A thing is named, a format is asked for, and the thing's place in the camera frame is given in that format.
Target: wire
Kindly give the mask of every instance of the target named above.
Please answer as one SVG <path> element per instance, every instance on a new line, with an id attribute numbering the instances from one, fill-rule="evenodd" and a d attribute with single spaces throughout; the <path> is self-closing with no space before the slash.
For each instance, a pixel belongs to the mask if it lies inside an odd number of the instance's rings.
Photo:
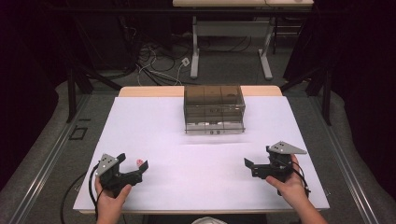
<path id="1" fill-rule="evenodd" d="M 149 50 L 150 52 L 152 52 L 152 53 L 154 54 L 154 57 L 153 57 L 153 59 L 151 59 L 151 62 L 150 62 L 149 64 L 147 64 L 147 65 L 145 65 L 145 66 L 142 66 L 142 67 L 139 69 L 139 73 L 140 73 L 144 68 L 147 68 L 147 67 L 151 66 L 152 64 L 155 63 L 155 61 L 157 61 L 157 54 L 155 53 L 155 51 L 152 50 L 152 49 L 147 49 L 147 50 Z"/>
<path id="2" fill-rule="evenodd" d="M 83 177 L 87 174 L 87 172 L 84 172 L 84 174 L 80 175 L 73 183 L 69 186 L 67 189 L 66 193 L 64 194 L 64 197 L 62 198 L 61 202 L 61 210 L 60 210 L 60 216 L 61 216 L 61 222 L 64 224 L 64 202 L 66 201 L 66 197 L 70 192 L 70 189 L 73 188 L 73 186 Z"/>
<path id="3" fill-rule="evenodd" d="M 295 174 L 297 174 L 297 176 L 299 176 L 299 177 L 301 178 L 301 180 L 302 180 L 303 183 L 304 183 L 305 195 L 306 195 L 306 197 L 308 197 L 308 196 L 309 196 L 309 193 L 311 192 L 311 190 L 309 190 L 308 184 L 306 183 L 306 180 L 305 180 L 305 177 L 304 177 L 304 171 L 303 171 L 303 169 L 301 168 L 301 166 L 300 166 L 299 164 L 297 164 L 296 162 L 294 162 L 294 161 L 292 161 L 291 164 L 286 164 L 285 162 L 280 161 L 280 160 L 277 160 L 277 159 L 273 159 L 273 160 L 274 160 L 274 161 L 277 161 L 277 162 L 281 163 L 282 165 L 286 166 L 287 168 L 291 169 Z M 301 172 L 302 172 L 303 174 L 300 174 L 299 171 L 297 171 L 296 169 L 294 169 L 293 166 L 292 166 L 293 164 L 296 164 L 296 165 L 300 168 L 300 170 L 301 170 Z"/>
<path id="4" fill-rule="evenodd" d="M 181 86 L 181 82 L 180 82 L 180 80 L 178 79 L 178 77 L 180 76 L 180 68 L 181 68 L 181 66 L 183 66 L 183 63 L 178 67 L 178 69 L 177 69 L 177 78 L 176 78 L 176 80 L 180 83 L 180 86 Z"/>
<path id="5" fill-rule="evenodd" d="M 248 37 L 245 36 L 244 39 L 242 39 L 238 44 L 236 44 L 234 47 L 232 47 L 231 49 L 226 49 L 226 50 L 220 50 L 220 49 L 202 49 L 202 51 L 204 52 L 242 52 L 245 49 L 247 49 L 250 44 L 251 44 L 251 37 L 249 38 L 249 41 L 247 43 L 247 45 L 243 48 L 243 49 L 239 49 L 239 50 L 235 50 L 236 48 L 238 48 L 243 42 L 245 42 L 245 40 Z"/>
<path id="6" fill-rule="evenodd" d="M 266 6 L 271 7 L 270 5 L 268 5 L 267 0 L 264 0 L 264 3 Z"/>
<path id="7" fill-rule="evenodd" d="M 97 164 L 92 168 L 92 171 L 91 171 L 91 174 L 90 174 L 90 181 L 88 182 L 88 186 L 89 186 L 88 191 L 90 192 L 91 200 L 92 200 L 92 202 L 93 202 L 94 205 L 96 205 L 96 200 L 95 200 L 95 198 L 93 197 L 93 192 L 92 192 L 92 177 L 93 177 L 93 174 L 94 174 L 95 170 L 98 168 L 98 166 L 99 166 L 99 163 L 97 163 Z"/>
<path id="8" fill-rule="evenodd" d="M 122 219 L 124 220 L 124 223 L 126 224 L 125 214 L 122 214 Z"/>
<path id="9" fill-rule="evenodd" d="M 156 68 L 153 66 L 154 62 L 152 62 L 152 63 L 150 63 L 150 66 L 151 66 L 151 68 L 152 68 L 154 71 L 157 71 L 157 72 L 166 72 L 166 71 L 169 71 L 169 70 L 171 70 L 172 68 L 175 67 L 175 64 L 176 64 L 175 59 L 173 59 L 173 58 L 171 58 L 171 57 L 169 57 L 169 56 L 167 56 L 167 55 L 164 55 L 163 57 L 164 57 L 164 58 L 169 58 L 169 59 L 172 61 L 172 65 L 171 65 L 169 68 L 166 68 L 166 69 L 163 69 L 163 70 L 159 70 L 159 69 L 156 69 Z"/>
<path id="10" fill-rule="evenodd" d="M 95 217 L 96 217 L 96 220 L 98 219 L 98 217 L 99 217 L 99 211 L 98 211 L 98 202 L 99 202 L 99 198 L 100 198 L 100 196 L 102 195 L 102 193 L 103 193 L 103 190 L 104 189 L 102 189 L 101 191 L 100 191 L 100 193 L 98 194 L 98 197 L 97 197 L 97 199 L 96 199 L 96 203 L 95 203 Z"/>
<path id="11" fill-rule="evenodd" d="M 136 66 L 138 67 L 142 67 L 141 64 L 137 63 Z M 178 68 L 177 71 L 177 78 L 174 78 L 172 76 L 166 75 L 164 73 L 160 73 L 160 72 L 155 72 L 155 71 L 149 71 L 147 68 L 142 69 L 142 71 L 151 79 L 154 80 L 155 83 L 160 84 L 160 82 L 166 86 L 172 86 L 172 85 L 177 85 L 177 83 L 179 83 L 181 86 L 188 84 L 188 85 L 201 85 L 199 83 L 192 83 L 192 82 L 186 82 L 186 81 L 180 81 L 179 80 L 179 74 L 180 74 L 180 69 L 182 67 L 182 64 L 180 65 L 180 67 Z M 142 86 L 142 84 L 140 83 L 140 74 L 137 74 L 137 82 L 139 84 L 139 86 Z"/>
<path id="12" fill-rule="evenodd" d="M 147 69 L 143 69 L 143 72 L 148 76 L 151 81 L 153 81 L 157 86 L 161 86 L 161 84 L 158 82 L 158 80 L 155 79 L 155 77 L 149 72 Z"/>

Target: metal frame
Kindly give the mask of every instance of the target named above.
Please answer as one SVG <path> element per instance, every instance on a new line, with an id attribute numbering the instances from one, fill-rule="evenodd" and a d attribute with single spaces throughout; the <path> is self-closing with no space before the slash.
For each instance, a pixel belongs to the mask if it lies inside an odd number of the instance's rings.
<path id="1" fill-rule="evenodd" d="M 198 36 L 253 36 L 265 37 L 263 47 L 259 49 L 259 57 L 265 79 L 271 80 L 273 76 L 267 60 L 267 51 L 274 30 L 273 20 L 274 18 L 270 18 L 269 21 L 198 21 L 195 16 L 192 17 L 191 78 L 198 78 Z"/>

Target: wooden table edge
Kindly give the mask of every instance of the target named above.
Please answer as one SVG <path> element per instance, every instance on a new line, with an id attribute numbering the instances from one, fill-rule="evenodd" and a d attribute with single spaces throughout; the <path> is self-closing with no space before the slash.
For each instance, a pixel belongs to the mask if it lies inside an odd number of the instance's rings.
<path id="1" fill-rule="evenodd" d="M 278 86 L 241 86 L 244 96 L 282 96 Z M 119 97 L 180 97 L 183 86 L 123 87 Z"/>

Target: table surface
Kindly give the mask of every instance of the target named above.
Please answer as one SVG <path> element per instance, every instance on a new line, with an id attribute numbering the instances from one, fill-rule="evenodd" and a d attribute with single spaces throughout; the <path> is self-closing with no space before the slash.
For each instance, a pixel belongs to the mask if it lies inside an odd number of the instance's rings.
<path id="1" fill-rule="evenodd" d="M 173 0 L 174 7 L 310 7 L 313 0 Z"/>
<path id="2" fill-rule="evenodd" d="M 292 211 L 276 190 L 252 177 L 244 158 L 268 164 L 265 146 L 285 141 L 306 150 L 286 97 L 278 87 L 242 86 L 246 131 L 188 135 L 184 132 L 183 87 L 123 88 L 115 99 L 92 156 L 125 153 L 122 173 L 148 161 L 143 182 L 133 187 L 123 212 L 133 214 L 225 214 Z M 308 154 L 297 155 L 317 209 L 329 204 Z M 84 179 L 74 209 L 92 213 Z"/>

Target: finger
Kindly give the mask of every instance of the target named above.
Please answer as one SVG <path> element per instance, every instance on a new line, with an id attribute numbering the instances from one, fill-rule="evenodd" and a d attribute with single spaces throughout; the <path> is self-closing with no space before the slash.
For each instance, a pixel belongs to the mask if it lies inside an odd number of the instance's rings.
<path id="1" fill-rule="evenodd" d="M 142 160 L 140 160 L 140 159 L 136 161 L 137 167 L 140 167 L 141 165 L 143 165 L 143 163 L 144 162 Z"/>
<path id="2" fill-rule="evenodd" d="M 291 161 L 293 162 L 293 168 L 296 171 L 300 171 L 300 167 L 298 167 L 298 160 L 297 157 L 294 154 L 290 154 L 291 156 Z"/>
<path id="3" fill-rule="evenodd" d="M 282 183 L 281 181 L 277 180 L 276 178 L 274 178 L 273 176 L 270 176 L 270 175 L 268 175 L 265 178 L 265 181 L 267 181 L 268 184 L 274 186 L 279 191 L 282 191 L 283 186 L 285 185 L 284 183 Z"/>
<path id="4" fill-rule="evenodd" d="M 95 178 L 95 190 L 96 193 L 102 191 L 102 185 L 100 184 L 100 177 Z"/>
<path id="5" fill-rule="evenodd" d="M 119 196 L 117 197 L 117 200 L 124 203 L 126 197 L 128 197 L 129 193 L 131 192 L 131 189 L 132 189 L 131 185 L 126 185 L 125 187 L 123 187 Z"/>

